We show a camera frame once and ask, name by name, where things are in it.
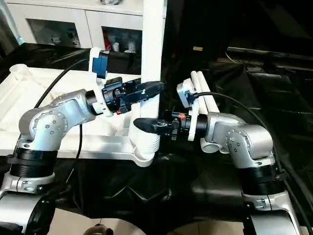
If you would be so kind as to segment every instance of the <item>white pvc pipe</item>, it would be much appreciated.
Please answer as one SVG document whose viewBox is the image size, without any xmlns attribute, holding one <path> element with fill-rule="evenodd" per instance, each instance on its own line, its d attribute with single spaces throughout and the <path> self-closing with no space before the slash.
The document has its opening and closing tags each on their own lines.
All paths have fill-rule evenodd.
<svg viewBox="0 0 313 235">
<path fill-rule="evenodd" d="M 163 41 L 164 0 L 143 1 L 141 82 L 160 81 Z M 159 95 L 140 104 L 141 118 L 157 118 Z M 160 136 L 149 134 L 130 126 L 130 138 L 135 141 L 142 158 L 149 158 L 159 148 Z"/>
<path fill-rule="evenodd" d="M 205 77 L 203 75 L 203 73 L 201 71 L 197 72 L 197 80 L 200 86 L 199 91 L 200 92 L 210 92 L 209 86 L 205 80 Z M 207 108 L 207 113 L 208 112 L 216 112 L 219 113 L 219 108 L 217 107 L 215 100 L 213 98 L 213 96 L 211 95 L 205 95 L 205 96 L 200 96 L 199 98 L 203 98 L 206 108 Z M 203 152 L 205 153 L 215 153 L 218 150 L 220 150 L 221 146 L 215 143 L 209 143 L 206 142 L 204 138 L 200 139 L 200 145 L 201 145 L 201 149 Z"/>
<path fill-rule="evenodd" d="M 209 88 L 209 86 L 205 80 L 203 73 L 201 71 L 199 71 L 199 72 L 197 72 L 197 75 L 198 75 L 198 79 L 199 79 L 199 82 L 201 85 L 202 92 L 210 92 L 210 88 Z M 206 107 L 207 107 L 209 112 L 215 112 L 215 113 L 220 112 L 219 108 L 217 107 L 217 105 L 215 103 L 213 96 L 205 95 L 204 101 L 205 101 Z"/>
<path fill-rule="evenodd" d="M 196 92 L 197 93 L 202 92 L 202 89 L 201 89 L 200 82 L 199 82 L 198 75 L 197 75 L 196 71 L 192 71 L 191 72 L 191 81 L 192 81 L 192 84 L 194 85 L 194 87 L 196 89 Z M 198 98 L 198 103 L 199 103 L 199 114 L 207 115 L 208 114 L 207 107 L 205 105 L 205 101 L 204 101 L 204 97 L 203 96 L 200 96 Z"/>
</svg>

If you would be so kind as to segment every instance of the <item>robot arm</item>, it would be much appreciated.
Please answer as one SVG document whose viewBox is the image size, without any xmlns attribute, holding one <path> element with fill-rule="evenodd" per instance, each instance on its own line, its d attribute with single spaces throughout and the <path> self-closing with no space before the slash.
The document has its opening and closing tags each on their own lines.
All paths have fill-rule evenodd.
<svg viewBox="0 0 313 235">
<path fill-rule="evenodd" d="M 100 53 L 93 62 L 102 60 L 104 54 Z M 96 72 L 97 77 L 103 74 Z M 54 186 L 53 167 L 63 137 L 73 126 L 93 121 L 102 113 L 126 113 L 132 104 L 148 100 L 164 88 L 161 82 L 140 82 L 136 79 L 123 83 L 117 77 L 97 86 L 100 90 L 64 94 L 21 117 L 21 136 L 13 155 L 7 157 L 11 168 L 0 187 L 0 227 L 16 234 L 48 233 L 55 202 L 46 193 Z"/>
<path fill-rule="evenodd" d="M 177 91 L 185 108 L 194 104 L 192 86 L 184 81 Z M 194 118 L 195 133 L 211 143 L 210 152 L 229 153 L 238 169 L 242 197 L 246 205 L 245 234 L 300 235 L 299 224 L 272 153 L 273 141 L 262 126 L 250 125 L 241 118 L 223 113 L 188 115 L 170 112 L 166 119 L 138 118 L 134 125 L 159 135 L 189 135 Z"/>
</svg>

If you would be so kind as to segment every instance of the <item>black plastic sheet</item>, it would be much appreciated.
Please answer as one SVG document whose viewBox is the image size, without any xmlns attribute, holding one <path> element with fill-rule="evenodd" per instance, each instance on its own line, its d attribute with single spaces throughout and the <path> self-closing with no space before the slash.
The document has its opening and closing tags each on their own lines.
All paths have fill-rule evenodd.
<svg viewBox="0 0 313 235">
<path fill-rule="evenodd" d="M 89 57 L 89 50 L 23 44 L 0 62 L 0 81 L 10 66 L 64 69 Z M 286 167 L 294 170 L 313 191 L 313 73 L 243 64 L 201 61 L 163 62 L 162 110 L 181 110 L 176 85 L 192 70 L 203 71 L 212 91 L 229 95 L 255 111 L 268 125 Z M 109 72 L 140 74 L 140 58 L 110 54 Z M 256 123 L 232 103 L 216 99 L 221 112 Z M 8 170 L 0 158 L 0 172 Z M 59 159 L 57 181 L 64 179 L 72 160 Z M 307 208 L 297 184 L 292 184 Z M 198 140 L 161 138 L 152 165 L 140 168 L 131 161 L 80 160 L 58 207 L 90 218 L 128 220 L 147 234 L 163 234 L 183 224 L 206 218 L 241 220 L 241 187 L 228 155 L 204 154 Z"/>
</svg>

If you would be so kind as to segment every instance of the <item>floor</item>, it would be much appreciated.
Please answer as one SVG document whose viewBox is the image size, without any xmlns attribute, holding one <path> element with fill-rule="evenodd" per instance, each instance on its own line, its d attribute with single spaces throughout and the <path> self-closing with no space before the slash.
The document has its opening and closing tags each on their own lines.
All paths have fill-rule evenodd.
<svg viewBox="0 0 313 235">
<path fill-rule="evenodd" d="M 95 224 L 101 223 L 114 231 L 114 235 L 145 235 L 135 225 L 121 219 L 89 219 L 79 214 L 56 209 L 48 235 L 83 235 Z M 306 228 L 301 228 L 308 235 Z M 243 235 L 243 225 L 239 222 L 207 220 L 177 228 L 168 235 Z"/>
</svg>

